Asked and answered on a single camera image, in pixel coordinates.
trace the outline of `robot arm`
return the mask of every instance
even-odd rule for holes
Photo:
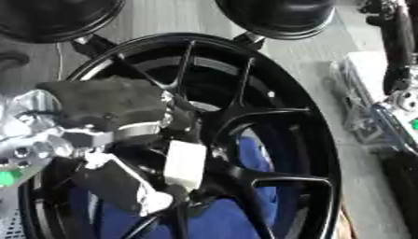
[[[172,190],[157,191],[141,170],[107,151],[124,141],[149,144],[162,130],[187,129],[191,116],[169,92],[116,77],[42,83],[2,100],[1,187],[18,187],[52,160],[65,160],[78,164],[78,185],[126,211],[144,217],[174,201]]]

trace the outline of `black wheel rim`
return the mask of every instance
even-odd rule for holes
[[[202,130],[202,140],[207,145],[225,147],[240,130],[259,123],[269,125],[270,131],[274,132],[287,129],[289,135],[293,135],[294,141],[291,144],[298,152],[298,157],[304,158],[304,170],[261,173],[213,159],[214,163],[207,163],[205,174],[208,178],[218,178],[215,180],[218,182],[216,186],[220,187],[214,190],[216,197],[233,199],[246,213],[261,238],[274,238],[274,235],[258,211],[255,187],[298,188],[301,197],[309,198],[306,204],[307,216],[299,238],[331,237],[339,212],[341,193],[341,172],[336,149],[318,108],[284,69],[262,54],[227,39],[209,35],[171,34],[148,36],[119,45],[85,63],[67,80],[87,80],[115,74],[131,77],[121,70],[120,65],[110,61],[116,56],[123,56],[126,62],[134,65],[142,74],[152,77],[152,80],[156,79],[161,86],[164,84],[163,87],[169,91],[190,101],[219,106],[220,111],[205,115],[208,119],[220,119],[216,123],[212,120],[203,123],[203,129],[211,129]],[[168,77],[159,76],[162,65],[168,65],[163,71],[165,74],[169,68],[174,67],[173,74]],[[230,75],[231,80],[216,80],[215,76],[212,76],[212,80],[204,77],[201,80],[187,79],[190,72],[199,73],[200,67],[216,68]],[[223,91],[224,100],[199,91],[199,86],[205,84],[206,90],[214,88],[216,90],[212,92]],[[265,145],[267,150],[274,148],[272,144]],[[66,174],[57,173],[64,166],[67,170],[71,168],[55,162],[21,187],[23,225],[30,237],[79,236],[77,231],[82,228],[81,222],[66,203],[66,190],[72,187],[72,182],[65,180],[68,177]],[[185,227],[181,226],[184,224],[181,219],[184,218],[184,211],[179,210],[177,218],[174,222],[179,225],[177,229],[181,229],[178,230],[178,237],[187,238]]]

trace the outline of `wheel spoke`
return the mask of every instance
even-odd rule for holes
[[[262,209],[258,202],[258,195],[254,188],[248,186],[238,187],[234,201],[243,209],[248,220],[260,238],[274,238],[272,230],[262,215]]]
[[[173,237],[188,239],[188,204],[175,207],[170,218]]]
[[[161,216],[151,216],[138,221],[122,236],[122,239],[133,239],[144,236],[147,232],[152,231],[156,224],[159,224],[160,217]]]
[[[225,162],[219,158],[206,161],[207,173],[224,176],[254,187],[278,187],[286,183],[317,184],[330,186],[328,178],[275,172],[260,172]]]
[[[217,132],[214,136],[214,142],[216,140],[222,140],[222,137],[229,137],[242,129],[247,128],[256,123],[262,123],[264,121],[272,121],[272,118],[281,120],[282,123],[295,123],[301,119],[306,118],[310,114],[309,108],[235,108],[227,112],[219,112],[218,119],[223,124],[217,126]]]
[[[250,74],[251,74],[251,68],[253,67],[255,59],[254,58],[250,58],[248,59],[248,61],[246,62],[246,66],[243,70],[243,72],[241,73],[241,78],[239,81],[239,85],[238,85],[238,90],[231,102],[231,106],[233,105],[239,105],[241,107],[244,107],[244,92],[245,89],[248,85],[248,81],[250,79]]]
[[[193,48],[196,46],[196,41],[191,41],[188,43],[188,48],[180,60],[180,66],[177,72],[177,76],[174,79],[174,82],[166,87],[166,90],[184,96],[185,93],[182,89],[183,80],[185,74],[190,68],[191,63],[193,62]]]

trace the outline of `wheel rim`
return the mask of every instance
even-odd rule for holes
[[[310,195],[308,213],[300,238],[329,238],[331,236],[338,215],[341,190],[341,173],[335,146],[318,108],[304,89],[286,71],[260,53],[237,46],[226,39],[209,35],[173,34],[148,36],[117,46],[85,63],[68,80],[120,73],[118,65],[109,64],[108,61],[117,55],[123,55],[127,62],[134,64],[142,72],[158,78],[160,83],[166,83],[165,88],[170,91],[182,94],[190,101],[219,106],[220,111],[205,115],[206,119],[221,119],[217,123],[213,123],[212,120],[203,122],[202,140],[207,145],[225,147],[234,134],[254,123],[269,124],[277,132],[284,128],[296,129],[293,133],[297,135],[293,138],[297,146],[294,148],[304,151],[304,155],[299,154],[298,157],[309,157],[305,159],[304,167],[307,170],[303,173],[298,170],[296,173],[262,174],[241,168],[240,165],[216,160],[214,164],[207,163],[207,171],[211,176],[233,179],[237,183],[233,187],[222,186],[224,187],[222,193],[227,191],[229,195],[221,195],[222,193],[219,192],[217,196],[234,198],[262,238],[272,238],[272,231],[263,223],[255,206],[255,197],[243,196],[254,195],[254,187],[295,187],[302,190],[303,195]],[[210,67],[229,75],[230,81],[227,82],[222,78],[216,79],[215,75],[212,76],[212,80],[185,77],[191,71],[199,72]],[[174,72],[171,76],[170,74],[167,76],[170,68],[174,69]],[[161,72],[165,72],[166,76],[159,76]],[[175,81],[167,82],[167,78],[174,78]],[[220,92],[224,91],[225,96],[203,96],[203,92],[211,88],[213,88],[212,92],[219,93],[219,95],[222,95]],[[268,94],[272,92],[275,97],[268,97]],[[272,143],[266,145],[267,150],[269,150],[268,147],[272,150]],[[39,201],[37,197],[42,195],[42,193],[36,195],[34,188],[39,187],[45,191],[45,184],[49,181],[60,181],[51,176],[53,172],[56,172],[54,170],[62,168],[61,165],[56,164],[51,165],[43,174],[21,188],[21,207],[29,212],[23,216],[23,224],[27,233],[41,234],[40,236],[49,233],[56,238],[59,238],[57,237],[59,235],[60,238],[72,238],[71,229],[53,222],[56,219],[53,216],[70,218],[70,221],[74,221],[75,217],[69,217],[69,214],[71,216],[71,213],[68,213],[70,209],[64,208],[64,212],[60,212],[57,208],[49,210],[45,207],[47,200],[42,204],[31,203]],[[240,174],[219,172],[240,172]],[[29,220],[41,220],[42,223],[31,225],[31,222],[26,223]]]

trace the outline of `blue cloth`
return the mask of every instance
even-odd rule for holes
[[[263,158],[258,144],[252,138],[241,138],[240,158],[247,168],[264,172],[270,170],[270,166]],[[257,191],[262,215],[270,225],[273,225],[279,203],[277,190],[276,188],[260,188]],[[102,213],[102,239],[120,238],[138,220],[134,215],[121,212],[110,204],[104,204]],[[258,238],[244,212],[235,202],[230,200],[215,201],[200,217],[191,218],[188,223],[191,239]],[[156,230],[150,232],[146,238],[166,239],[172,238],[172,236],[167,226],[160,225]]]

